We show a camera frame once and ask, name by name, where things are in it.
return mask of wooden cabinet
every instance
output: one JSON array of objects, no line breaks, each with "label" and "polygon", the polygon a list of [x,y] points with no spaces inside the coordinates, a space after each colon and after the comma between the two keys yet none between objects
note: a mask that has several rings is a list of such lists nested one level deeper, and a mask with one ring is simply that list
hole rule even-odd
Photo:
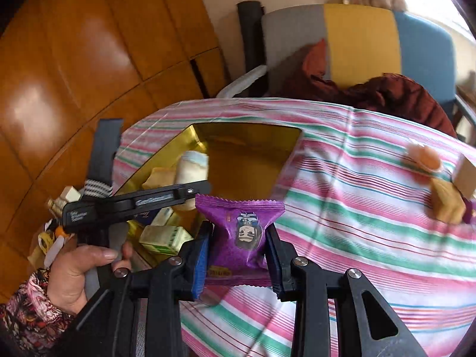
[{"label": "wooden cabinet", "polygon": [[188,57],[218,47],[202,0],[165,0]]},{"label": "wooden cabinet", "polygon": [[164,0],[108,0],[142,79],[186,60]]},{"label": "wooden cabinet", "polygon": [[197,55],[195,62],[209,97],[214,98],[227,85],[223,57],[220,50],[215,48]]},{"label": "wooden cabinet", "polygon": [[1,301],[26,277],[46,198],[83,186],[98,119],[126,129],[225,78],[202,0],[26,0],[0,59]]}]

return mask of purple snack package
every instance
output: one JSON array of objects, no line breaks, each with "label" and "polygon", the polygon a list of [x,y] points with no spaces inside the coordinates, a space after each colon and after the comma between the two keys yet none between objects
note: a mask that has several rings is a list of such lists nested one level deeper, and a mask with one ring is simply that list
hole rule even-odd
[{"label": "purple snack package", "polygon": [[265,230],[284,213],[284,203],[197,195],[195,205],[214,224],[205,284],[271,286]]},{"label": "purple snack package", "polygon": [[463,215],[463,223],[476,225],[476,200],[463,198],[466,205],[466,212]]}]

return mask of cartoon character print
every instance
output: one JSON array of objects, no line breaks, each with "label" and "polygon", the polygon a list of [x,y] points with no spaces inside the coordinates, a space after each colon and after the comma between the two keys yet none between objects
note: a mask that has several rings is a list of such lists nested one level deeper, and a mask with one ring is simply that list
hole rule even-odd
[{"label": "cartoon character print", "polygon": [[235,245],[249,251],[255,249],[263,234],[258,217],[253,212],[240,213],[237,217],[237,237]]}]

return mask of patterned sleeve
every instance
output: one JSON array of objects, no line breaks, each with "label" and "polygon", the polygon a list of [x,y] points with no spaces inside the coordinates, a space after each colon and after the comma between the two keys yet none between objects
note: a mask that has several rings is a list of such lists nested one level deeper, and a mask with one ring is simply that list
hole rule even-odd
[{"label": "patterned sleeve", "polygon": [[0,325],[26,355],[44,356],[73,319],[48,299],[49,270],[39,268],[0,305]]}]

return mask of finger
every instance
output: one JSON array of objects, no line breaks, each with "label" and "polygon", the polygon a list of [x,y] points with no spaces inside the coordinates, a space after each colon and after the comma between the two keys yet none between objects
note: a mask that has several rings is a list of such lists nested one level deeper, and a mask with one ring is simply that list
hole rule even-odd
[{"label": "finger", "polygon": [[132,270],[132,264],[130,263],[130,260],[119,260],[117,262],[114,262],[112,264],[112,271],[116,271],[118,268],[128,268],[129,270]]},{"label": "finger", "polygon": [[111,248],[82,245],[64,254],[62,262],[70,275],[81,275],[93,267],[112,263],[117,256],[118,252]]},{"label": "finger", "polygon": [[132,246],[132,243],[129,241],[126,241],[122,245],[122,258],[123,259],[130,259],[132,258],[132,254],[134,253],[134,247]]},{"label": "finger", "polygon": [[112,264],[113,272],[116,271],[118,268],[125,267],[129,270],[132,270],[132,264],[130,262],[130,258],[134,252],[134,247],[132,243],[127,241],[122,245],[122,260],[118,260]]}]

